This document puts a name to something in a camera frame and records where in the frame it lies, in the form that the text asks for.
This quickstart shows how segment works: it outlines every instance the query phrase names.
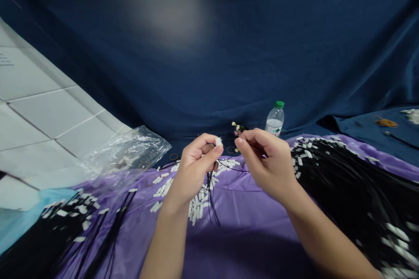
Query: plastic water bottle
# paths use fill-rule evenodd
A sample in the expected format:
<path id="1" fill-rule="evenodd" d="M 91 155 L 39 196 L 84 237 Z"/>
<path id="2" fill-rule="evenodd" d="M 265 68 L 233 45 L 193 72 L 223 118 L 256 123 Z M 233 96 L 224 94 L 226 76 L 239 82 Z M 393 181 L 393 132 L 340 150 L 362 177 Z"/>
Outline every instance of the plastic water bottle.
<path id="1" fill-rule="evenodd" d="M 284 124 L 284 102 L 277 101 L 275 102 L 275 108 L 271 110 L 266 119 L 265 131 L 268 131 L 270 134 L 279 136 L 282 130 L 282 125 Z"/>

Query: pile of white connectors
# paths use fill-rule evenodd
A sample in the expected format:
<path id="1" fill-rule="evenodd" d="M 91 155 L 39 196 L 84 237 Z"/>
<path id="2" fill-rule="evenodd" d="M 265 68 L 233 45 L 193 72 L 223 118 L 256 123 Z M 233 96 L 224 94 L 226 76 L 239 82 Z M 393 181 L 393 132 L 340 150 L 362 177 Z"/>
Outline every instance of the pile of white connectors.
<path id="1" fill-rule="evenodd" d="M 414 124 L 419 124 L 419 109 L 403 110 L 400 112 L 405 113 L 409 121 L 412 121 Z"/>
<path id="2" fill-rule="evenodd" d="M 204 208 L 208 207 L 210 204 L 208 202 L 209 192 L 214 189 L 215 185 L 219 182 L 217 176 L 219 176 L 224 171 L 230 171 L 234 166 L 240 165 L 240 163 L 234 159 L 221 159 L 218 162 L 218 171 L 214 172 L 210 182 L 210 189 L 207 189 L 207 185 L 203 184 L 201 191 L 192 199 L 189 204 L 189 220 L 192 221 L 192 226 L 195 225 L 196 220 L 201 219 L 203 217 Z M 179 162 L 174 165 L 170 172 L 176 172 L 179 168 Z M 154 181 L 153 184 L 158 184 L 167 177 L 169 173 L 163 173 L 162 175 L 158 176 Z M 159 187 L 157 192 L 153 195 L 154 197 L 163 198 L 166 196 L 170 186 L 172 184 L 173 178 L 168 178 L 162 186 Z M 151 207 L 150 212 L 157 212 L 160 207 L 162 206 L 163 201 L 157 201 L 153 207 Z"/>

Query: orange object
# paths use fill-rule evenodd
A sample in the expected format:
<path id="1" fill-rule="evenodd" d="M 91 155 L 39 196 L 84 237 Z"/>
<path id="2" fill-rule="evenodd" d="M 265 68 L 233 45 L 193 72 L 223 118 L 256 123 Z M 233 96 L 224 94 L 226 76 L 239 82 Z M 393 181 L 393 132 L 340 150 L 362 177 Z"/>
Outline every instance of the orange object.
<path id="1" fill-rule="evenodd" d="M 378 126 L 387 126 L 387 127 L 391 127 L 391 128 L 398 127 L 398 124 L 396 122 L 394 122 L 394 121 L 384 119 L 384 118 L 382 118 L 380 116 L 376 116 L 376 117 L 378 117 L 378 118 L 381 119 L 381 120 L 375 121 L 375 124 L 377 124 Z"/>

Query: tile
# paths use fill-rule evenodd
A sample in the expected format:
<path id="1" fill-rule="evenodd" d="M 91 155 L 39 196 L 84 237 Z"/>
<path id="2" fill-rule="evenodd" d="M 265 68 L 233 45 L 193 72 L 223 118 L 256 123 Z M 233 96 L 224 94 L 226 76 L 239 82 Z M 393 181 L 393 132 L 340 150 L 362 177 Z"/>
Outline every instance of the tile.
<path id="1" fill-rule="evenodd" d="M 6 104 L 0 104 L 0 126 L 0 150 L 49 140 Z"/>
<path id="2" fill-rule="evenodd" d="M 128 133 L 129 131 L 131 131 L 132 128 L 130 128 L 129 126 L 126 126 L 125 124 L 111 137 L 110 140 L 114 140 L 117 137 L 120 137 L 121 135 L 124 135 L 125 133 Z"/>
<path id="3" fill-rule="evenodd" d="M 37 95 L 76 84 L 34 48 L 0 47 L 0 99 Z"/>
<path id="4" fill-rule="evenodd" d="M 0 169 L 19 178 L 33 177 L 68 167 L 75 157 L 54 140 L 0 152 Z"/>
<path id="5" fill-rule="evenodd" d="M 13 101 L 10 106 L 52 139 L 92 117 L 63 90 Z"/>
<path id="6" fill-rule="evenodd" d="M 81 157 L 100 148 L 115 132 L 94 117 L 57 139 L 57 142 Z"/>
<path id="7" fill-rule="evenodd" d="M 115 118 L 109 111 L 104 111 L 101 114 L 98 114 L 97 118 L 114 132 L 118 132 L 119 129 L 125 125 L 120 120 Z"/>
<path id="8" fill-rule="evenodd" d="M 0 180 L 0 207 L 29 210 L 40 201 L 39 192 L 17 179 L 5 176 Z"/>
<path id="9" fill-rule="evenodd" d="M 75 165 L 25 178 L 26 182 L 40 190 L 72 187 L 86 180 L 87 178 L 83 169 Z"/>
<path id="10" fill-rule="evenodd" d="M 90 95 L 82 90 L 82 88 L 79 86 L 67 89 L 66 92 L 69 93 L 93 115 L 96 115 L 104 110 L 103 107 L 96 102 L 96 100 L 90 97 Z"/>
<path id="11" fill-rule="evenodd" d="M 20 37 L 0 18 L 0 46 L 31 48 L 32 46 Z"/>

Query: rubber band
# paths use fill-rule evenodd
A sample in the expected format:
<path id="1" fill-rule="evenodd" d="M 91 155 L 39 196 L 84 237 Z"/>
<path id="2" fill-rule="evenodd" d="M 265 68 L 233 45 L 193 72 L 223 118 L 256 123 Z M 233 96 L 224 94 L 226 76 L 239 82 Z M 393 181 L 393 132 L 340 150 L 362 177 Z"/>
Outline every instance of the rubber band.
<path id="1" fill-rule="evenodd" d="M 179 155 L 176 154 L 176 153 L 173 153 L 172 155 L 169 156 L 169 159 L 170 160 L 177 160 L 178 158 L 179 158 Z"/>
<path id="2" fill-rule="evenodd" d="M 384 118 L 382 118 L 380 116 L 376 116 L 376 117 L 378 117 L 378 118 L 381 119 L 381 120 L 375 121 L 375 124 L 377 124 L 378 126 L 388 126 L 388 127 L 391 127 L 391 128 L 398 127 L 398 124 L 396 122 L 394 122 L 394 121 L 391 121 L 391 120 L 388 120 L 388 119 L 384 119 Z"/>
<path id="3" fill-rule="evenodd" d="M 145 168 L 141 168 L 141 165 L 142 165 L 143 163 L 148 163 L 148 166 L 147 166 L 147 167 L 145 167 Z M 138 165 L 138 169 L 147 169 L 149 166 L 150 166 L 150 163 L 149 163 L 148 161 L 144 161 L 144 162 L 142 162 L 141 164 L 139 164 L 139 165 Z"/>
<path id="4" fill-rule="evenodd" d="M 234 150 L 235 150 L 235 148 L 234 148 L 233 146 L 228 146 L 228 147 L 227 147 L 227 152 L 228 152 L 228 153 L 235 153 L 235 151 L 234 151 Z"/>

